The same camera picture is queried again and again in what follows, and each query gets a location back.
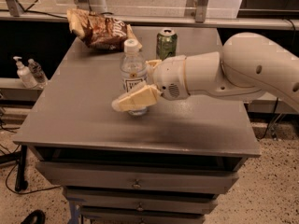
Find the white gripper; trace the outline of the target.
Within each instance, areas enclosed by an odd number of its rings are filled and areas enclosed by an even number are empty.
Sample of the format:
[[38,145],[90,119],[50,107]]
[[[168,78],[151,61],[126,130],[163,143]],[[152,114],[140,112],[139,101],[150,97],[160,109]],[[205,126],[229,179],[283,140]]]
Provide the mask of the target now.
[[138,110],[155,105],[159,97],[169,101],[183,100],[189,97],[184,79],[186,56],[170,57],[163,61],[146,61],[148,75],[152,75],[154,84],[142,81],[128,92],[119,96],[111,104],[118,112]]

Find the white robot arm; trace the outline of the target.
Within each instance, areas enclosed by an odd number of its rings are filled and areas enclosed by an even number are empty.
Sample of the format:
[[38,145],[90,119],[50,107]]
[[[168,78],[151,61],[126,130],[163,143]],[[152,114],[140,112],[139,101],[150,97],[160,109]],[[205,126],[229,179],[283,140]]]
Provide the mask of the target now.
[[252,101],[269,92],[299,111],[299,57],[263,35],[231,36],[222,51],[149,62],[151,83],[141,82],[112,102],[119,112],[192,95]]

